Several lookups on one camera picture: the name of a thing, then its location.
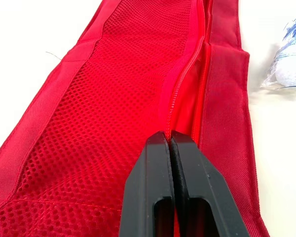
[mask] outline white surface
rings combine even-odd
[[[0,146],[59,63],[46,51],[62,58],[99,3],[0,1]],[[296,237],[296,93],[259,90],[291,11],[276,0],[240,0],[239,8],[243,48],[251,54],[249,107],[261,214],[272,237]]]

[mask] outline stitching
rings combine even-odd
[[[207,103],[208,103],[208,97],[209,96],[207,96],[208,95],[208,93],[210,92],[210,81],[211,81],[211,79],[212,79],[212,76],[213,76],[213,74],[212,74],[212,70],[213,70],[213,61],[214,61],[214,55],[215,55],[215,49],[214,49],[214,47],[211,47],[211,49],[212,49],[212,54],[211,54],[211,68],[210,68],[210,71],[209,71],[209,75],[210,75],[210,77],[208,78],[208,81],[207,81],[207,83],[206,83],[206,94],[205,94],[205,102],[204,102],[204,113],[203,113],[203,118],[202,118],[202,120],[203,121],[205,121],[205,117],[206,117],[206,113],[207,113]],[[203,143],[203,141],[204,141],[204,134],[205,134],[205,132],[204,132],[204,127],[205,127],[205,123],[203,122],[202,123],[202,127],[201,127],[201,133],[202,133],[202,138],[201,138],[201,140],[199,141],[200,142],[200,144],[201,144],[201,150],[203,150],[203,146],[204,146],[204,143]]]
[[[0,155],[2,153],[2,151],[4,150],[4,148],[6,147],[7,143],[10,141],[10,139],[12,138],[12,136],[14,135],[15,131],[17,130],[17,128],[19,127],[20,123],[23,121],[25,115],[28,113],[28,111],[31,109],[32,105],[35,103],[35,101],[37,100],[37,98],[40,96],[40,94],[44,91],[44,89],[47,87],[47,85],[49,85],[52,76],[58,71],[58,69],[60,68],[60,65],[63,63],[63,61],[61,61],[56,68],[51,72],[50,75],[48,75],[45,83],[43,84],[43,86],[41,87],[41,89],[38,91],[38,93],[36,94],[36,96],[34,97],[33,101],[30,103],[30,105],[28,106],[28,108],[25,110],[24,114],[22,115],[20,121],[18,122],[18,124],[15,126],[15,128],[13,129],[13,131],[10,133],[10,135],[8,136],[8,138],[5,140],[5,142],[3,143],[3,145],[0,147]]]
[[[243,66],[243,76],[244,77],[246,76],[246,78],[248,77],[248,75],[246,73],[247,72],[247,67],[248,67],[247,62],[249,61],[248,59],[249,59],[248,54],[246,54],[245,57],[244,57],[245,63],[244,63],[244,66]],[[244,98],[244,103],[243,103],[242,108],[243,108],[243,113],[245,115],[246,131],[249,134],[247,136],[247,147],[251,148],[249,152],[250,152],[250,155],[254,158],[254,162],[255,162],[254,145],[253,145],[253,139],[252,139],[251,125],[250,125],[250,113],[249,113],[248,106],[246,106],[246,104],[247,105],[249,104],[246,80],[243,80],[243,85],[242,86],[243,86],[242,94],[243,94],[243,98]],[[250,176],[251,177],[253,177],[253,176],[257,177],[257,174],[253,173],[254,170],[255,171],[257,170],[257,168],[255,167],[255,165],[252,164],[252,162],[250,162],[249,159],[247,159],[247,162],[248,162],[248,167],[249,167],[248,172],[251,174]],[[262,229],[261,222],[258,221],[259,219],[262,219],[260,210],[256,211],[255,208],[252,205],[252,203],[254,201],[254,202],[257,202],[258,206],[259,206],[259,194],[256,193],[255,190],[253,189],[253,187],[254,187],[254,179],[253,178],[250,178],[250,186],[251,186],[251,188],[250,188],[250,192],[251,192],[251,194],[250,194],[250,204],[251,204],[251,208],[252,208],[252,211],[253,211],[253,220],[256,223],[256,226],[257,226],[260,234],[263,235],[264,230]]]
[[[66,202],[66,201],[40,201],[40,200],[30,200],[30,199],[0,199],[0,201],[29,201],[29,202],[38,202],[38,203],[58,203],[58,204],[66,204],[66,205],[82,205],[82,206],[91,206],[91,207],[98,207],[98,208],[104,208],[109,209],[113,211],[121,211],[121,209],[115,209],[107,206],[100,206],[100,205],[92,205],[92,204],[85,204],[85,203],[79,203],[79,202]]]

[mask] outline red mesh panel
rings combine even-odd
[[[161,88],[182,56],[190,0],[123,0],[0,209],[0,236],[118,235],[125,180],[163,130]]]

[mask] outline zipper teeth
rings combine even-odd
[[[208,25],[206,27],[206,34],[204,38],[204,50],[205,50],[205,63],[203,72],[200,78],[199,83],[199,90],[197,94],[196,99],[196,108],[195,108],[195,116],[192,123],[192,132],[191,137],[192,140],[199,145],[200,142],[200,134],[201,134],[201,124],[202,124],[202,113],[203,113],[203,105],[204,105],[204,97],[205,97],[205,87],[207,82],[207,75],[208,75],[208,69],[209,69],[209,57],[211,53],[211,46],[209,44],[209,37],[210,37],[210,29],[212,26],[212,6],[213,6],[213,0],[209,0],[208,6],[207,6],[207,13],[208,13]]]
[[[183,72],[180,75],[179,80],[177,81],[177,83],[175,85],[175,89],[174,89],[174,92],[173,92],[172,98],[171,98],[171,106],[170,106],[170,109],[169,109],[169,115],[168,115],[166,132],[165,132],[167,140],[170,140],[170,137],[171,137],[172,113],[173,113],[173,110],[174,110],[174,107],[175,107],[175,103],[176,103],[176,99],[178,97],[180,87],[182,85],[182,82],[183,82],[185,76],[187,75],[190,68],[194,65],[194,63],[195,63],[195,61],[196,61],[196,59],[198,57],[199,51],[200,51],[200,49],[202,47],[203,39],[204,39],[204,37],[201,37],[201,39],[199,40],[196,50],[194,51],[190,61],[188,62],[187,66],[184,68]]]
[[[208,58],[209,54],[209,45],[205,42],[205,59]],[[209,66],[209,60],[205,60],[204,63],[204,70],[202,71],[201,77],[200,77],[200,83],[199,83],[199,90],[197,93],[197,99],[196,99],[196,106],[195,106],[195,115],[193,119],[192,124],[192,132],[191,132],[191,138],[192,140],[198,144],[199,142],[199,133],[201,128],[201,120],[202,120],[202,104],[203,104],[203,97],[205,93],[205,86],[206,86],[206,76],[207,76],[207,68]]]

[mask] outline seam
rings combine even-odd
[[[3,143],[3,145],[0,147],[0,155],[3,151],[3,149],[6,147],[6,144],[10,141],[10,139],[12,138],[12,136],[14,135],[15,131],[18,129],[19,125],[21,124],[21,122],[23,121],[25,115],[28,113],[28,111],[31,109],[32,105],[36,102],[36,100],[38,99],[38,97],[40,96],[40,94],[44,91],[44,89],[49,85],[52,76],[58,71],[58,69],[60,68],[60,65],[63,63],[63,61],[61,61],[56,68],[51,72],[51,74],[47,77],[45,83],[43,84],[43,86],[41,87],[41,89],[38,91],[38,93],[36,94],[36,96],[34,97],[33,101],[30,103],[30,105],[28,106],[28,108],[25,110],[24,114],[22,115],[21,119],[19,120],[19,122],[17,123],[17,125],[15,126],[15,128],[12,130],[12,132],[10,133],[10,135],[8,136],[8,138],[5,140],[5,142]]]
[[[212,49],[212,57],[211,57],[211,68],[210,68],[210,71],[209,71],[210,77],[208,78],[208,81],[206,83],[207,91],[206,91],[206,94],[205,94],[204,113],[203,113],[202,121],[205,121],[205,117],[206,117],[206,113],[207,113],[207,107],[208,107],[207,106],[207,104],[208,104],[208,96],[207,96],[207,94],[210,92],[210,81],[211,81],[212,76],[213,76],[212,70],[213,70],[213,60],[214,60],[214,55],[215,55],[215,49],[213,47],[211,49]],[[203,150],[203,148],[204,148],[204,143],[203,143],[204,134],[205,134],[204,127],[205,127],[205,123],[203,122],[202,126],[201,126],[202,137],[201,137],[201,139],[199,141],[199,143],[201,144],[201,150]]]
[[[244,57],[245,63],[243,66],[243,77],[247,78],[247,68],[248,68],[248,63],[249,62],[249,56],[246,54]],[[243,102],[243,113],[245,115],[245,127],[246,127],[246,131],[247,131],[247,148],[250,148],[249,153],[250,155],[253,157],[253,161],[250,161],[249,159],[247,159],[248,162],[248,167],[249,170],[248,172],[250,173],[251,177],[255,177],[254,178],[250,178],[250,205],[253,211],[253,220],[260,232],[260,235],[263,236],[263,232],[264,230],[262,229],[261,223],[258,221],[258,219],[261,219],[261,213],[260,213],[260,209],[259,211],[256,211],[256,209],[253,207],[253,202],[254,203],[258,203],[258,207],[259,207],[259,193],[255,192],[255,189],[253,188],[255,185],[257,186],[258,189],[258,181],[257,181],[257,173],[254,174],[254,170],[257,172],[256,166],[255,166],[255,154],[254,154],[254,144],[253,144],[253,137],[252,137],[252,130],[251,130],[251,123],[250,123],[250,113],[249,113],[249,108],[248,108],[248,94],[247,94],[247,80],[243,80],[243,90],[242,90],[242,96],[244,98],[244,102]]]
[[[121,211],[121,209],[111,208],[107,206],[101,206],[101,205],[93,205],[93,204],[85,204],[85,203],[79,203],[79,202],[66,202],[66,201],[41,201],[41,200],[30,200],[30,199],[0,199],[0,201],[29,201],[29,202],[38,202],[38,203],[57,203],[57,204],[66,204],[66,205],[82,205],[82,206],[91,206],[91,207],[98,207],[98,208],[104,208],[109,209],[113,211]]]
[[[33,147],[35,146],[35,144],[37,143],[37,141],[38,141],[39,138],[41,137],[42,133],[45,131],[46,127],[48,126],[48,124],[49,124],[49,122],[50,122],[50,119],[53,117],[53,115],[54,115],[54,113],[55,113],[55,111],[56,111],[56,109],[57,109],[57,107],[58,107],[60,101],[63,99],[63,97],[64,97],[66,91],[68,90],[69,86],[71,85],[72,80],[75,78],[77,72],[78,72],[80,69],[81,69],[81,68],[78,68],[78,69],[76,70],[76,72],[74,73],[74,75],[73,75],[73,77],[72,77],[72,79],[71,79],[71,81],[70,81],[68,87],[66,87],[66,88],[64,89],[64,91],[62,92],[62,95],[61,95],[61,96],[59,97],[59,99],[57,100],[57,102],[56,102],[56,104],[55,104],[56,106],[54,107],[53,112],[51,113],[50,118],[48,119],[48,121],[47,121],[47,123],[45,124],[44,128],[41,130],[41,132],[39,133],[39,135],[36,137],[36,139],[35,139],[34,142],[32,143],[31,147],[30,147],[29,150],[27,151],[26,155],[24,156],[24,158],[23,158],[23,160],[22,160],[22,162],[21,162],[21,165],[20,165],[20,167],[19,167],[19,170],[18,170],[18,172],[17,172],[17,178],[16,178],[15,183],[14,183],[14,185],[13,185],[14,188],[13,188],[11,194],[7,197],[7,199],[9,199],[10,197],[12,197],[12,196],[15,195],[15,193],[16,193],[18,187],[19,187],[19,183],[20,183],[20,181],[21,181],[21,180],[20,180],[20,174],[21,174],[21,172],[22,172],[22,170],[23,170],[23,167],[24,167],[25,161],[28,159],[28,156],[29,156],[29,154],[31,153],[31,151],[33,150]],[[0,205],[0,209],[1,209],[2,207],[4,207],[5,205],[6,205],[6,202],[2,203],[2,205]]]

